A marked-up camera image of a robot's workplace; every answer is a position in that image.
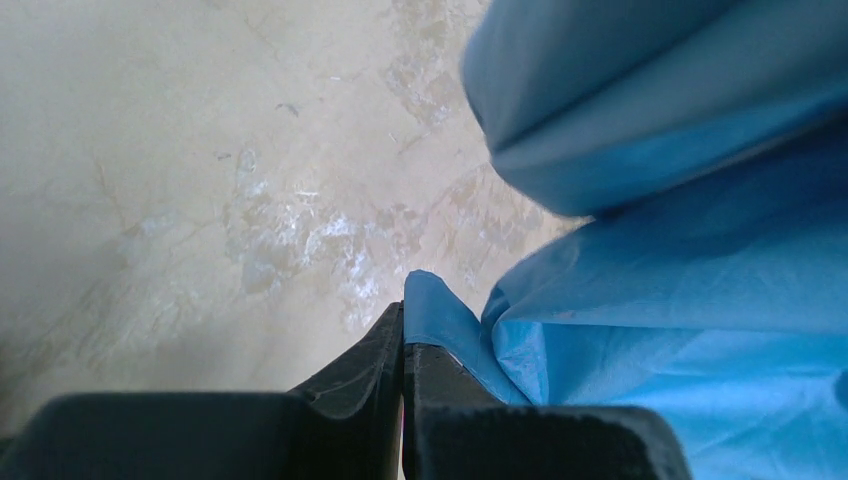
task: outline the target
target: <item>blue cloth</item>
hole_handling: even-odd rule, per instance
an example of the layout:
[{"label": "blue cloth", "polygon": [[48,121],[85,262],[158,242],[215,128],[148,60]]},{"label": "blue cloth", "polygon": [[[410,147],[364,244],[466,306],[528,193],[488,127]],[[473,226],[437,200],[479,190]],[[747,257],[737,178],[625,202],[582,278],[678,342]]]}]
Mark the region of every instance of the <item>blue cloth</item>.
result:
[{"label": "blue cloth", "polygon": [[[479,321],[413,272],[406,341],[508,403],[653,409],[697,479],[846,478],[848,2],[611,13],[629,3],[493,2],[463,72],[494,166],[597,218],[510,270]],[[707,85],[699,59],[735,71]]]}]

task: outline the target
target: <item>floor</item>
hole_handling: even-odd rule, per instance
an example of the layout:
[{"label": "floor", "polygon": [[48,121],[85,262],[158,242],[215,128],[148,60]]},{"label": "floor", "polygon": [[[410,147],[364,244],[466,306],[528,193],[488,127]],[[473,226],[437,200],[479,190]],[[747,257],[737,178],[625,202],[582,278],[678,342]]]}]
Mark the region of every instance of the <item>floor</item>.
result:
[{"label": "floor", "polygon": [[287,389],[412,269],[479,311],[568,226],[487,164],[483,3],[5,2],[0,435],[70,391]]}]

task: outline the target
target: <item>tile floor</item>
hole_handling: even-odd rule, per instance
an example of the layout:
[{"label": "tile floor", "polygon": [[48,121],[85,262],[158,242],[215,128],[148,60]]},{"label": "tile floor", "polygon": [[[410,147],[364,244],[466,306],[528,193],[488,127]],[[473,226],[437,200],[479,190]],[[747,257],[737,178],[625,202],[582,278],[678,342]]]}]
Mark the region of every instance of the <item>tile floor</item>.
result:
[{"label": "tile floor", "polygon": [[289,388],[567,228],[493,175],[478,0],[7,0],[0,435],[80,390]]}]

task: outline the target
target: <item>blue plastic sheet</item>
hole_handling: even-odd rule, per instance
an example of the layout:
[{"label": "blue plastic sheet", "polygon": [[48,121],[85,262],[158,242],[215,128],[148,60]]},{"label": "blue plastic sheet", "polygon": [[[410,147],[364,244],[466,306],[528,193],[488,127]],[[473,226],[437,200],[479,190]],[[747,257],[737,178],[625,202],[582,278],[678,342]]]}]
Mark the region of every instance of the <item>blue plastic sheet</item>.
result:
[{"label": "blue plastic sheet", "polygon": [[[630,3],[492,4],[463,71],[494,166],[597,218],[509,271],[479,321],[412,273],[406,340],[508,403],[653,409],[697,479],[848,478],[848,2],[611,13]],[[686,73],[722,61],[737,71],[710,85]]]}]

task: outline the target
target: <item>black plastic object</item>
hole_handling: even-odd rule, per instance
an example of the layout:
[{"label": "black plastic object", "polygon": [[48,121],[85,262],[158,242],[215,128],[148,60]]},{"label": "black plastic object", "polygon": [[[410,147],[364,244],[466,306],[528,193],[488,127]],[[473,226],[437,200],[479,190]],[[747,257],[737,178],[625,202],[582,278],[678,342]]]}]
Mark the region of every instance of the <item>black plastic object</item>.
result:
[{"label": "black plastic object", "polygon": [[512,408],[439,347],[403,346],[395,303],[288,393],[87,394],[45,407],[2,479],[688,478],[673,434],[627,408]]},{"label": "black plastic object", "polygon": [[395,478],[402,344],[396,303],[360,342],[287,394],[63,397],[14,441],[0,478]]},{"label": "black plastic object", "polygon": [[639,408],[508,407],[440,347],[405,350],[407,479],[690,478],[671,429]]}]

